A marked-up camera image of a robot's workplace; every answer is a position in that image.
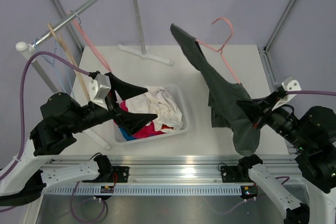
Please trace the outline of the dark grey t shirt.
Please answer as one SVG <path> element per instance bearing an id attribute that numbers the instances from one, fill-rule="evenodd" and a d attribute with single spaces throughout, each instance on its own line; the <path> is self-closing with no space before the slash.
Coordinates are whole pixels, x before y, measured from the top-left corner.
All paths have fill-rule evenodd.
<path id="1" fill-rule="evenodd" d="M 242 84 L 228 82 L 210 65 L 193 36 L 175 24 L 170 25 L 170 31 L 184 56 L 202 74 L 208 86 L 212 127 L 230 128 L 236 152 L 252 156 L 259 146 L 260 130 L 253 128 L 250 119 L 237 104 L 238 101 L 251 102 L 250 95 Z"/>

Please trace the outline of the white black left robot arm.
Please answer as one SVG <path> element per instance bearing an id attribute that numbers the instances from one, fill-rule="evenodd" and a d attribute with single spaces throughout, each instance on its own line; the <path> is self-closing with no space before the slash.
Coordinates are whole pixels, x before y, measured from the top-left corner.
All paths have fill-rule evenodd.
<path id="1" fill-rule="evenodd" d="M 105 182 L 113 167 L 105 155 L 86 164 L 47 173 L 42 166 L 76 142 L 74 134 L 112 120 L 133 135 L 157 118 L 156 114 L 130 113 L 117 98 L 127 100 L 146 93 L 147 88 L 126 83 L 112 73 L 89 73 L 91 98 L 81 106 L 70 95 L 59 92 L 41 106 L 43 119 L 31 131 L 22 154 L 1 170 L 1 206 L 31 203 L 43 193 L 71 182 Z"/>

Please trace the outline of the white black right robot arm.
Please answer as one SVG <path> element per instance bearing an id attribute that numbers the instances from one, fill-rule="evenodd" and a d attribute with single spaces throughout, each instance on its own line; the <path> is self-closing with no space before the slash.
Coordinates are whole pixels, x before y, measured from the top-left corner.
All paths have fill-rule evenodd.
<path id="1" fill-rule="evenodd" d="M 276 185 L 274 178 L 262 177 L 266 168 L 257 155 L 241 158 L 237 170 L 251 179 L 284 211 L 284 223 L 335 223 L 335 113 L 323 106 L 311 107 L 302 118 L 283 106 L 273 109 L 275 101 L 239 101 L 238 106 L 254 128 L 268 125 L 297 149 L 295 158 L 309 193 L 303 204 Z"/>

